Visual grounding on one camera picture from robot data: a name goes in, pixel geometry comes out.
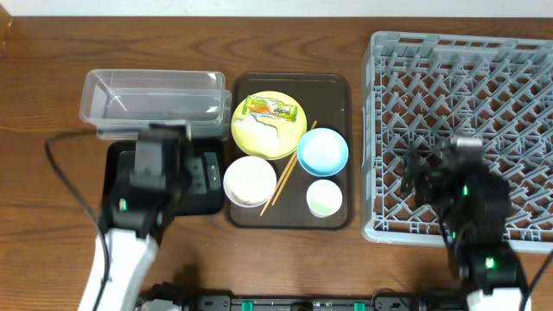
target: snack package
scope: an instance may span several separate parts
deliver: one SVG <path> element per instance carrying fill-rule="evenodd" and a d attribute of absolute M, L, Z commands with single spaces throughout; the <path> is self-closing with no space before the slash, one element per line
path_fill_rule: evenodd
<path fill-rule="evenodd" d="M 297 117 L 297 106 L 286 105 L 282 101 L 273 98 L 248 96 L 245 99 L 242 114 L 245 115 L 248 112 L 256 117 L 273 117 L 295 122 Z"/>

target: tray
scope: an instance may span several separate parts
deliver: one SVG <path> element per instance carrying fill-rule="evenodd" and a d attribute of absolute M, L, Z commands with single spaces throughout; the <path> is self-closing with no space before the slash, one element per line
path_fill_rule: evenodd
<path fill-rule="evenodd" d="M 363 59 L 362 232 L 372 242 L 443 245 L 435 211 L 398 195 L 402 157 L 436 160 L 452 135 L 484 141 L 511 186 L 504 239 L 553 247 L 553 42 L 377 32 Z"/>
<path fill-rule="evenodd" d="M 263 217 L 259 216 L 263 205 L 244 208 L 226 200 L 225 215 L 228 221 L 238 228 L 339 230 L 347 227 L 353 219 L 351 99 L 347 81 L 335 74 L 246 73 L 234 85 L 232 109 L 246 96 L 261 91 L 290 95 L 305 110 L 308 127 L 317 120 L 318 128 L 337 130 L 346 139 L 350 159 L 337 175 L 329 178 L 342 191 L 342 207 L 324 219 L 313 216 L 308 209 L 305 194 L 318 178 L 296 164 L 278 201 L 274 206 L 267 207 Z M 245 156 L 233 142 L 228 148 L 230 152 L 227 154 L 231 161 Z M 290 155 L 270 162 L 277 176 L 281 175 L 289 158 Z"/>

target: white bowl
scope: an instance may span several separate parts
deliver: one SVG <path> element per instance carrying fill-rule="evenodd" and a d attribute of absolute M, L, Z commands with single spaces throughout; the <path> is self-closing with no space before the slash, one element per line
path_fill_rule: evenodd
<path fill-rule="evenodd" d="M 318 218 L 328 217 L 342 206 L 340 187 L 328 180 L 318 180 L 311 184 L 306 194 L 309 211 Z"/>
<path fill-rule="evenodd" d="M 228 167 L 223 188 L 232 203 L 241 207 L 255 207 L 265 203 L 277 187 L 273 167 L 257 156 L 241 157 Z"/>

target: wooden chopstick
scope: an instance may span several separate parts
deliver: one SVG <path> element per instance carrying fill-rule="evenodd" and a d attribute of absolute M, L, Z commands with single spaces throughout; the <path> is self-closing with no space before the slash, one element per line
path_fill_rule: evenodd
<path fill-rule="evenodd" d="M 265 213 L 265 210 L 267 209 L 267 206 L 269 206 L 270 201 L 273 199 L 273 196 L 277 193 L 277 189 L 280 187 L 280 185 L 283 183 L 284 177 L 288 173 L 288 170 L 290 166 L 292 165 L 292 162 L 294 160 L 294 157 L 297 156 L 296 151 L 292 154 L 292 157 L 288 160 L 288 164 L 286 164 L 286 168 L 284 168 L 283 173 L 280 175 L 280 178 L 278 179 L 278 182 L 276 183 L 275 191 L 270 195 L 269 199 L 267 200 L 267 203 L 265 203 L 265 206 L 263 207 L 263 211 L 261 211 L 261 214 L 259 216 L 263 216 L 263 213 Z"/>
<path fill-rule="evenodd" d="M 313 125 L 311 125 L 311 130 L 314 129 L 316 125 L 317 125 L 317 121 L 315 120 L 313 122 Z M 280 196 L 280 193 L 283 191 L 284 186 L 286 186 L 286 181 L 288 181 L 288 178 L 290 177 L 290 175 L 292 174 L 292 171 L 294 170 L 294 167 L 296 166 L 296 163 L 297 163 L 297 149 L 296 149 L 296 151 L 294 151 L 294 155 L 290 158 L 290 160 L 292 161 L 292 166 L 290 166 L 290 169 L 288 170 L 288 172 L 286 172 L 286 176 L 284 177 L 283 184 L 278 189 L 278 192 L 276 192 L 275 199 L 273 200 L 271 206 L 274 206 L 275 203 L 277 202 L 278 197 Z"/>

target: black cable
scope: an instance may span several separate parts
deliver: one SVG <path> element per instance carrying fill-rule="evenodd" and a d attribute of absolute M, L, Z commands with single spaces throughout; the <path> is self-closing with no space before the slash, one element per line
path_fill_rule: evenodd
<path fill-rule="evenodd" d="M 50 166 L 52 167 L 54 172 L 58 175 L 58 177 L 60 177 L 61 181 L 63 181 L 64 185 L 67 187 L 69 192 L 73 195 L 73 197 L 79 202 L 79 204 L 83 208 L 83 211 L 85 211 L 86 215 L 88 216 L 89 220 L 94 226 L 94 229 L 96 229 L 96 232 L 98 233 L 98 236 L 100 238 L 100 243 L 102 244 L 102 251 L 104 252 L 104 277 L 101 280 L 98 296 L 96 297 L 96 302 L 94 302 L 94 307 L 92 308 L 92 311 L 96 311 L 100 304 L 100 300 L 102 299 L 102 294 L 104 293 L 105 285 L 107 284 L 107 281 L 110 277 L 110 260 L 109 260 L 110 254 L 107 249 L 107 243 L 105 242 L 105 235 L 100 230 L 98 220 L 96 218 L 96 215 L 94 214 L 94 211 L 92 210 L 90 205 L 86 202 L 86 199 L 83 196 L 83 194 L 69 180 L 67 175 L 63 172 L 63 170 L 61 170 L 60 166 L 58 166 L 58 163 L 56 162 L 54 158 L 54 154 L 52 152 L 52 146 L 56 141 L 77 137 L 77 136 L 88 136 L 91 134 L 96 134 L 96 130 L 78 130 L 78 131 L 62 132 L 62 133 L 56 134 L 54 138 L 46 139 L 46 142 L 44 143 L 44 150 L 46 151 L 46 157 L 48 158 L 48 162 L 50 163 Z"/>
<path fill-rule="evenodd" d="M 536 276 L 534 276 L 534 279 L 530 283 L 530 287 L 528 287 L 528 292 L 526 295 L 524 295 L 522 302 L 520 303 L 520 311 L 524 311 L 526 308 L 526 302 L 530 298 L 530 295 L 532 294 L 532 291 L 536 287 L 537 283 L 539 282 L 539 279 L 542 278 L 543 273 L 547 270 L 549 267 L 551 261 L 553 261 L 553 250 L 551 250 L 550 254 L 545 258 L 545 261 L 542 264 L 542 267 L 537 272 Z"/>
<path fill-rule="evenodd" d="M 396 294 L 397 292 L 393 289 L 379 289 L 377 290 L 377 292 L 371 297 L 371 307 L 374 308 L 374 303 L 376 303 L 376 301 L 374 301 L 374 298 L 376 298 L 378 296 L 378 294 L 380 294 L 381 292 L 383 291 L 390 291 L 394 294 Z M 409 304 L 407 302 L 404 301 L 404 299 L 402 297 L 398 297 L 399 301 L 401 302 L 401 304 L 404 305 L 404 307 L 406 307 L 408 310 L 411 310 L 411 308 L 409 307 Z"/>

